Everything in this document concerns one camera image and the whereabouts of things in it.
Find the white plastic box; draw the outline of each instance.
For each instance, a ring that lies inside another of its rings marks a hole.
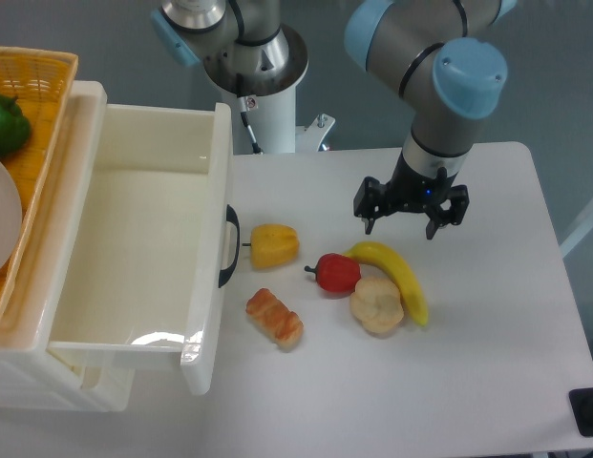
[[[107,105],[74,83],[0,324],[0,406],[126,407],[134,369],[209,388],[230,224],[230,110]]]

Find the wicker basket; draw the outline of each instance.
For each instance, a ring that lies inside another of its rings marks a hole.
[[[2,159],[18,188],[23,222],[20,239],[0,270],[0,320],[31,234],[77,61],[75,54],[66,52],[0,47],[0,94],[17,96],[17,103],[32,126],[32,136],[25,147]]]

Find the white table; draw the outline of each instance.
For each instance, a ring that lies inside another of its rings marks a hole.
[[[425,239],[426,217],[380,219],[369,236],[396,248],[430,305],[426,329],[363,331],[346,298],[303,271],[365,239],[351,202],[362,178],[389,179],[397,150],[238,156],[233,206],[243,237],[295,227],[300,258],[253,272],[245,249],[228,284],[214,380],[202,398],[180,374],[138,373],[126,412],[0,410],[0,456],[282,458],[448,457],[593,448],[567,393],[593,386],[582,326],[529,152],[477,145],[458,182],[461,226]],[[375,273],[366,268],[365,273]],[[291,353],[249,323],[269,287],[305,324]]]

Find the drawer handle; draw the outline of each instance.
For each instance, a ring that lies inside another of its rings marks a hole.
[[[235,259],[232,263],[220,271],[220,287],[224,286],[234,274],[237,268],[237,261],[239,260],[239,248],[241,247],[241,227],[239,226],[239,218],[237,218],[237,212],[230,205],[226,205],[226,222],[231,222],[237,228],[237,248],[235,250]]]

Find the white plate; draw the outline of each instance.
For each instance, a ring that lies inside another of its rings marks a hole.
[[[22,207],[16,183],[0,162],[0,268],[18,242],[21,224]]]

